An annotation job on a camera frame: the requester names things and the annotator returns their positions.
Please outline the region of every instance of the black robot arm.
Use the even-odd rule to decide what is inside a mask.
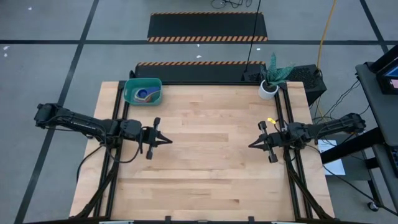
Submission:
[[[34,119],[38,127],[63,126],[86,136],[93,136],[101,144],[106,144],[110,148],[116,147],[122,139],[145,143],[149,145],[147,159],[152,159],[153,147],[172,143],[157,130],[160,118],[155,118],[154,127],[142,127],[140,121],[133,119],[96,119],[72,112],[55,103],[39,104],[37,108],[39,110]]]
[[[342,131],[347,133],[360,133],[363,132],[366,127],[365,121],[360,117],[360,115],[355,113],[350,113],[340,119],[322,124],[303,124],[293,122],[287,125],[286,130],[271,134],[267,134],[266,129],[261,128],[263,126],[265,126],[265,121],[261,121],[259,123],[259,128],[263,133],[255,142],[250,144],[249,147],[269,151],[270,162],[277,162],[272,151],[273,147],[289,146],[292,149],[303,149],[312,139],[317,142],[318,139],[326,135]]]

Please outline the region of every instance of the wheel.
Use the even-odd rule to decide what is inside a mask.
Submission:
[[[374,202],[369,202],[368,208],[374,212],[377,212],[379,210],[379,207]]]
[[[226,6],[225,0],[212,0],[211,1],[211,6],[215,9],[221,9]]]

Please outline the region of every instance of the wooden table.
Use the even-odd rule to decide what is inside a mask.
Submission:
[[[117,82],[102,83],[95,118],[112,117],[117,87]],[[288,87],[295,121],[311,123],[302,83]],[[277,119],[275,101],[260,99],[257,90],[257,86],[164,86],[161,105],[130,106],[128,118],[143,126],[152,126],[160,117],[159,130],[174,143],[155,148],[151,161],[143,154],[119,166],[111,218],[164,220],[171,215],[172,220],[244,221],[254,216],[256,221],[293,221],[282,149],[274,149],[279,162],[270,164],[267,152],[248,148],[261,133],[257,123]],[[267,131],[276,132],[273,125]],[[85,155],[97,146],[96,140],[89,140]],[[131,158],[136,148],[136,142],[124,141],[122,160]],[[309,147],[301,153],[309,191],[333,216],[319,154]],[[70,215],[76,215],[98,188],[103,157],[104,149],[81,168]],[[304,217],[299,190],[298,196]],[[107,192],[103,198],[106,202]]]

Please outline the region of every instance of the gray floor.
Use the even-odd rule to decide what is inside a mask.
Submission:
[[[220,11],[255,11],[250,8]],[[270,40],[320,40],[332,0],[265,0]],[[366,1],[385,40],[398,40],[394,0]],[[0,0],[1,40],[79,40],[93,0]],[[210,0],[99,0],[88,40],[145,40],[152,12],[215,11]],[[377,40],[359,0],[338,1],[326,40]],[[21,204],[46,131],[34,127],[38,103],[56,102],[77,45],[0,44],[0,217],[12,223]],[[80,55],[65,107],[93,114],[100,84],[125,80],[137,62],[178,60],[246,60],[249,45],[85,45]],[[269,62],[275,52],[279,66],[316,63],[317,45],[255,45],[253,60]],[[326,45],[321,69],[328,91],[320,108],[325,112],[355,82],[354,66],[383,54],[380,45]],[[368,103],[359,87],[333,112],[334,117],[362,112]],[[370,110],[363,114],[375,127]],[[75,191],[76,168],[86,140],[73,133],[55,133],[26,213],[25,222],[66,218]],[[392,207],[379,171],[379,188]],[[369,193],[365,182],[354,182]],[[366,208],[368,200],[344,183],[328,180],[336,216],[342,220],[396,223],[385,211]]]

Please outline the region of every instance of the orange and black striped edge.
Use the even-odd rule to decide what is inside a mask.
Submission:
[[[154,15],[182,15],[182,14],[255,14],[256,12],[154,12],[151,13],[151,16]]]
[[[139,62],[137,66],[158,66],[158,65],[245,65],[247,61],[236,62]],[[250,65],[265,65],[262,61],[249,61]]]
[[[264,42],[266,36],[149,37],[148,42]]]

